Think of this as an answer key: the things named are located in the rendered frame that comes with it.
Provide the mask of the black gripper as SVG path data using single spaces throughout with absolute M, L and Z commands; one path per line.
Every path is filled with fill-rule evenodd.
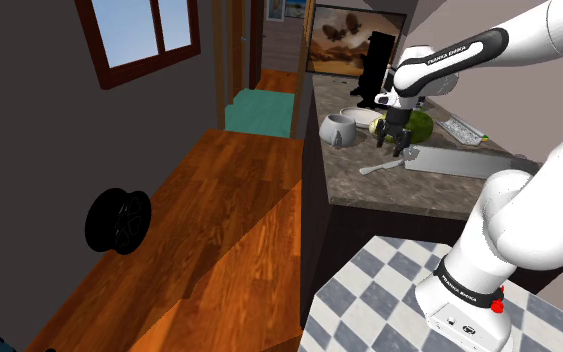
M 377 122 L 375 132 L 377 133 L 378 145 L 384 143 L 387 134 L 396 134 L 394 137 L 396 146 L 392 153 L 393 157 L 398 157 L 405 148 L 410 146 L 412 132 L 404 129 L 409 122 L 410 115 L 410 109 L 389 107 L 385 114 L 386 120 L 379 119 Z

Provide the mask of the green round melon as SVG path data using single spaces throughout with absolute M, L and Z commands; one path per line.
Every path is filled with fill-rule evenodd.
M 412 132 L 411 144 L 418 144 L 427 140 L 433 131 L 433 121 L 430 116 L 422 111 L 411 110 L 409 122 L 404 129 Z M 388 143 L 395 143 L 396 134 L 387 134 L 385 140 Z

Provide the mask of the grey spoon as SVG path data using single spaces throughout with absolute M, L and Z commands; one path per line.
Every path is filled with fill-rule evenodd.
M 367 174 L 374 172 L 374 171 L 377 171 L 377 170 L 395 168 L 395 167 L 404 165 L 404 163 L 405 163 L 404 159 L 399 159 L 399 160 L 387 162 L 387 163 L 372 166 L 372 167 L 363 167 L 363 168 L 359 169 L 359 172 L 360 172 L 361 175 L 367 175 Z

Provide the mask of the white plate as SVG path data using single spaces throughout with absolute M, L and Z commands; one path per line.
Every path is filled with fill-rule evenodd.
M 359 107 L 342 108 L 340 113 L 354 119 L 356 126 L 362 129 L 368 129 L 375 119 L 382 116 L 382 113 L 380 112 Z

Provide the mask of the grey mug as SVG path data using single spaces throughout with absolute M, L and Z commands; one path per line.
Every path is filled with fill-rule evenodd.
M 319 136 L 332 147 L 351 146 L 356 140 L 356 122 L 343 114 L 329 114 L 320 124 Z

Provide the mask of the grey remote control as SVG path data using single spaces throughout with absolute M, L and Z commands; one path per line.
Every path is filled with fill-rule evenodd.
M 437 124 L 448 132 L 455 140 L 466 146 L 479 146 L 489 140 L 488 136 L 474 128 L 456 115 L 451 115 L 446 121 L 437 121 Z

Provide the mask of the black tall appliance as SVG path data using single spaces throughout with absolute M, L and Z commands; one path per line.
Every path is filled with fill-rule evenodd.
M 377 106 L 374 99 L 381 91 L 395 43 L 395 36 L 378 31 L 373 31 L 369 37 L 368 51 L 360 55 L 363 73 L 359 77 L 358 86 L 350 92 L 351 96 L 362 98 L 357 104 L 359 108 L 373 109 Z

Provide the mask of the teal upholstered seat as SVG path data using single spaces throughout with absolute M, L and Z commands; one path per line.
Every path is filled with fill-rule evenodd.
M 225 129 L 288 138 L 293 104 L 290 93 L 244 89 L 225 108 Z

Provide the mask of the checkered robot stand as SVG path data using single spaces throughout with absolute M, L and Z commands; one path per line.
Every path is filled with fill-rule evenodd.
M 432 331 L 415 299 L 450 247 L 375 236 L 315 294 L 298 352 L 465 352 Z M 507 281 L 510 352 L 563 352 L 563 311 Z

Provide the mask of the brown wooden door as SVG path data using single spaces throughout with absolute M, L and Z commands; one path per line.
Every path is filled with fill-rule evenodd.
M 211 0 L 217 129 L 225 108 L 261 80 L 266 0 Z

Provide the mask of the brown framed window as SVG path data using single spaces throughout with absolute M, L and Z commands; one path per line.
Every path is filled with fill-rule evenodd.
M 201 53 L 197 0 L 74 2 L 104 90 Z

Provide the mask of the black round wheel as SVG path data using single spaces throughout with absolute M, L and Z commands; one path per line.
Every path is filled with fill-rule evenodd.
M 151 202 L 145 192 L 107 189 L 87 213 L 86 243 L 96 252 L 114 250 L 120 255 L 131 254 L 145 239 L 151 218 Z

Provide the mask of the brown framed wall picture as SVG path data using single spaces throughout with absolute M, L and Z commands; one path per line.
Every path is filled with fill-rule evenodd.
M 361 55 L 368 55 L 370 36 L 386 36 L 385 52 L 378 58 L 389 65 L 396 54 L 406 22 L 401 13 L 316 4 L 313 10 L 306 71 L 359 77 Z

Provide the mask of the small framed wall picture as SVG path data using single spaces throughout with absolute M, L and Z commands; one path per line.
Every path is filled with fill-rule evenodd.
M 266 0 L 266 20 L 283 22 L 285 16 L 285 0 Z

